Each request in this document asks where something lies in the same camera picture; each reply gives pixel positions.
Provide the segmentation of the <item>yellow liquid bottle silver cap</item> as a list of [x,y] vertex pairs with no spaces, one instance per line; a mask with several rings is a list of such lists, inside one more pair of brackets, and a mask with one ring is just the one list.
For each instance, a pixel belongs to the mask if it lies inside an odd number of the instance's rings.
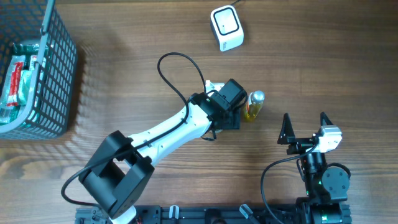
[[265,94],[261,90],[256,90],[249,94],[249,98],[243,108],[243,118],[246,121],[254,121],[263,107]]

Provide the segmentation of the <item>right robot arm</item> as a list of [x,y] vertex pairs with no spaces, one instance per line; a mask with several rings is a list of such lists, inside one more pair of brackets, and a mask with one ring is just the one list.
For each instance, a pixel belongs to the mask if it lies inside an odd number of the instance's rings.
[[347,191],[350,170],[339,163],[327,163],[326,153],[336,149],[343,139],[341,129],[328,116],[320,114],[320,129],[309,138],[297,138],[290,116],[283,118],[278,144],[287,145],[287,154],[297,154],[306,197],[296,200],[299,222],[307,224],[348,224],[352,222]]

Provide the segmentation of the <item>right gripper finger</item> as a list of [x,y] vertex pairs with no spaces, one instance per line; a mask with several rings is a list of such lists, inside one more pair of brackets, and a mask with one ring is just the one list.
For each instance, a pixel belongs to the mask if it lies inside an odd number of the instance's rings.
[[295,142],[295,133],[292,127],[291,119],[288,113],[284,114],[282,128],[279,134],[279,144],[293,144]]
[[329,126],[333,123],[330,121],[325,112],[320,113],[320,126]]

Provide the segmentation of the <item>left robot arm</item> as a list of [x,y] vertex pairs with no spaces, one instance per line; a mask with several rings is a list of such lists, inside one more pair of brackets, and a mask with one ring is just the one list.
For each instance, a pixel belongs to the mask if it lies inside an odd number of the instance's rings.
[[138,134],[120,131],[108,135],[78,180],[111,223],[129,223],[136,217],[141,196],[155,166],[185,143],[208,131],[239,128],[239,104],[247,96],[235,80],[207,82],[171,118]]

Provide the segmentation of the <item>light green snack pouch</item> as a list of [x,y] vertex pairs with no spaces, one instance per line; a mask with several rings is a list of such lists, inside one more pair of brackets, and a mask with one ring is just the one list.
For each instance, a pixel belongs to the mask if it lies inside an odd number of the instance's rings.
[[23,70],[21,73],[21,79],[19,82],[19,88],[17,92],[17,102],[18,105],[26,105],[29,91],[30,91],[30,83],[32,79],[32,70]]

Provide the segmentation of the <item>green 3M gloves package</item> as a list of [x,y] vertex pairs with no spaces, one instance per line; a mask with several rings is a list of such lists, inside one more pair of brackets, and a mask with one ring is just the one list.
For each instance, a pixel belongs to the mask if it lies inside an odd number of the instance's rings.
[[22,71],[35,70],[39,44],[17,44],[13,51],[1,92],[1,126],[16,120],[27,105],[18,105],[17,92]]

